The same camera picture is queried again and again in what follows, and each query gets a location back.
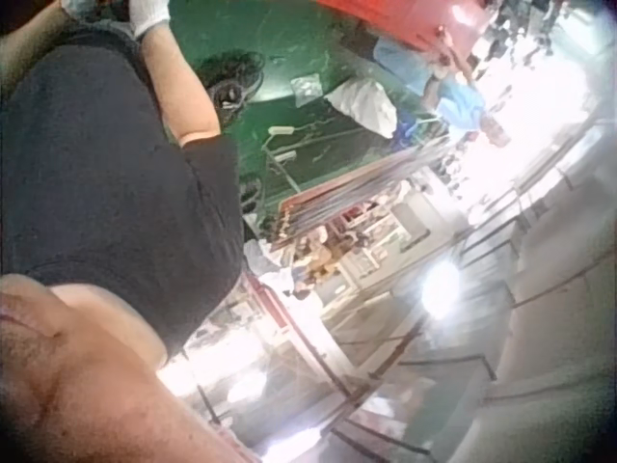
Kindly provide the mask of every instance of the white bag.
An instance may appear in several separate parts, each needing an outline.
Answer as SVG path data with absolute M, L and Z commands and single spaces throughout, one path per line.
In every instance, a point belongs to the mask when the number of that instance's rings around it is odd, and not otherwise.
M 325 98 L 336 110 L 363 127 L 392 138 L 396 130 L 396 108 L 379 82 L 369 78 L 350 79 Z

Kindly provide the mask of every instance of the white glove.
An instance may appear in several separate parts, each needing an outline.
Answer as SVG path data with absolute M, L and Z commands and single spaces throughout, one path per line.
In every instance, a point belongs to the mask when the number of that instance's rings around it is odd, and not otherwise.
M 156 24 L 170 20 L 169 0 L 130 0 L 129 11 L 136 39 Z
M 76 21 L 86 21 L 92 18 L 98 9 L 97 0 L 61 0 L 60 5 Z

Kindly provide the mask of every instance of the black t-shirt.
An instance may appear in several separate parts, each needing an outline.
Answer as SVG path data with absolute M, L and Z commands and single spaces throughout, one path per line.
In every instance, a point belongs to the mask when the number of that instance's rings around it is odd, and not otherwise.
M 173 354 L 240 272 L 237 155 L 223 136 L 171 145 L 125 51 L 58 46 L 4 104 L 2 272 L 104 287 Z

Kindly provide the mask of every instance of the wall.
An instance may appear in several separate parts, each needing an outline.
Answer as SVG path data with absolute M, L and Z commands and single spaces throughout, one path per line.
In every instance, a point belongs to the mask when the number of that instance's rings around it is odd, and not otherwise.
M 451 462 L 578 461 L 614 414 L 613 137 L 576 165 L 564 160 L 573 191 L 549 195 L 523 239 L 498 380 Z

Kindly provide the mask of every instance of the blue shirt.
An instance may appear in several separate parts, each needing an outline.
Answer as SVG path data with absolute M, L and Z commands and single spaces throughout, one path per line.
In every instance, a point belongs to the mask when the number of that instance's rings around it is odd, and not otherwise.
M 422 96 L 428 79 L 433 75 L 422 53 L 397 41 L 379 38 L 373 50 L 375 61 L 401 79 L 409 90 Z M 437 114 L 457 128 L 471 131 L 480 128 L 485 102 L 482 95 L 469 85 L 459 84 L 452 75 L 442 80 Z

